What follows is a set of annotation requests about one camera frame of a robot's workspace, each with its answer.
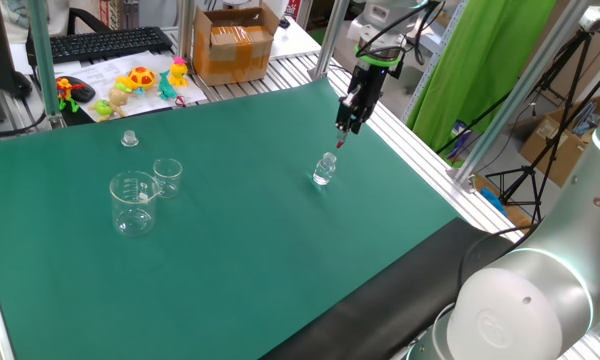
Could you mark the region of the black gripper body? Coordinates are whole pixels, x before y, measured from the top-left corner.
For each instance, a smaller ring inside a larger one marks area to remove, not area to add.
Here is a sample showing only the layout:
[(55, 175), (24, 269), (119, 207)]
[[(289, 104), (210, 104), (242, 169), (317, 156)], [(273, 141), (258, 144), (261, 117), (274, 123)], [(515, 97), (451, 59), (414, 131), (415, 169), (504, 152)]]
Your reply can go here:
[(381, 96), (381, 89), (388, 73), (387, 67), (359, 64), (354, 67), (350, 90), (358, 89), (353, 100), (352, 116), (367, 120)]

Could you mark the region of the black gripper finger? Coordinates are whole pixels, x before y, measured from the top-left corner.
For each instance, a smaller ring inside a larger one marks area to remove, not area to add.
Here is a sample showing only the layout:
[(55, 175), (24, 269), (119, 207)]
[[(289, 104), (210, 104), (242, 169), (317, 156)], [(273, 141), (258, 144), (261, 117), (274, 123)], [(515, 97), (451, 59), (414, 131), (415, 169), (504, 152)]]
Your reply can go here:
[(354, 95), (347, 94), (340, 99), (338, 114), (336, 117), (336, 128), (341, 134), (348, 134), (350, 131), (351, 116), (354, 111)]
[(368, 120), (368, 115), (366, 114), (366, 111), (364, 109), (362, 109), (362, 110), (356, 110), (351, 115), (350, 130), (354, 134), (358, 134), (360, 132), (361, 128), (363, 127), (364, 123), (367, 120)]

